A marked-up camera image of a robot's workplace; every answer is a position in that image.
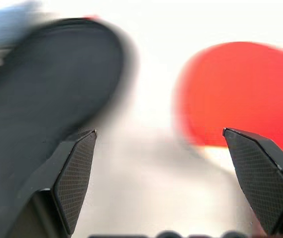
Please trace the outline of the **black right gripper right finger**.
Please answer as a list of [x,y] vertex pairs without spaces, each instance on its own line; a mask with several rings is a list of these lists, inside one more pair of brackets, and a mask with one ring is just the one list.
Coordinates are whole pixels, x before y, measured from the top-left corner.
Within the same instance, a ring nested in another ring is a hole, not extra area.
[[268,235],[283,235],[283,150],[272,140],[224,128],[240,188]]

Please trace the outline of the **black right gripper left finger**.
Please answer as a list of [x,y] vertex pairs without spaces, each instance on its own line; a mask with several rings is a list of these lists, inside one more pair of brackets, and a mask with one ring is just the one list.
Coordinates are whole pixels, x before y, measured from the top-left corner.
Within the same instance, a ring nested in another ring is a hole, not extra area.
[[9,238],[69,238],[86,196],[97,135],[75,133],[28,178],[16,199]]

